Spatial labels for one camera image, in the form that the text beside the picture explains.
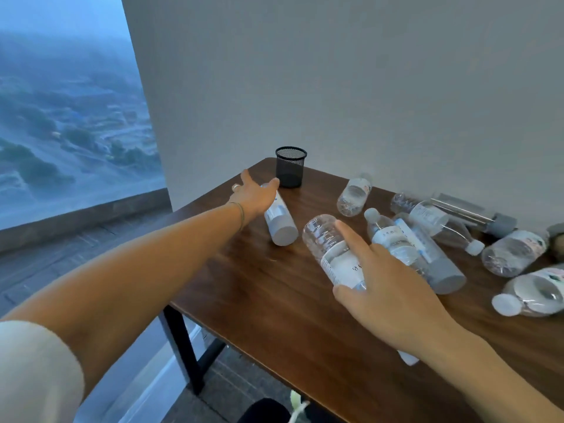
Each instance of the hand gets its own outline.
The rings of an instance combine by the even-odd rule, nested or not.
[[[276,190],[280,185],[278,178],[272,178],[267,187],[261,187],[250,177],[248,170],[241,172],[243,185],[235,188],[229,202],[236,202],[245,212],[245,225],[258,215],[263,214],[274,202]]]
[[[335,226],[357,256],[367,290],[338,285],[333,293],[372,334],[397,350],[427,360],[429,354],[453,344],[465,332],[415,270],[383,246],[368,246],[343,222]]]

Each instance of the white baseboard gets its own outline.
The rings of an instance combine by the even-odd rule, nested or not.
[[[198,325],[190,333],[190,341],[196,359],[200,359],[206,347]],[[101,423],[161,423],[186,385],[167,342],[108,409]]]

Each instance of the black metal rim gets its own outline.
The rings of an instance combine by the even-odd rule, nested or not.
[[[301,157],[285,157],[285,156],[281,156],[280,154],[278,154],[278,151],[280,150],[298,150],[301,151],[303,153],[303,156]],[[291,160],[291,161],[297,161],[297,160],[303,160],[307,157],[307,151],[304,150],[303,148],[300,147],[280,147],[276,149],[276,156],[283,159],[283,160]]]

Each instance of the person's right arm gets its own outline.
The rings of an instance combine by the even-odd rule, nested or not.
[[[528,384],[490,345],[458,325],[414,270],[346,224],[343,234],[363,268],[367,291],[336,286],[335,298],[372,334],[419,357],[461,391],[487,423],[564,422],[564,412]]]

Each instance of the bracelet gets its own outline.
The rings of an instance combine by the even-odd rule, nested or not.
[[[239,233],[241,230],[243,230],[243,227],[245,225],[245,211],[243,210],[243,206],[241,206],[239,202],[229,202],[229,203],[233,203],[239,206],[239,211],[241,212],[241,227],[239,227],[239,230],[237,231],[237,233]]]

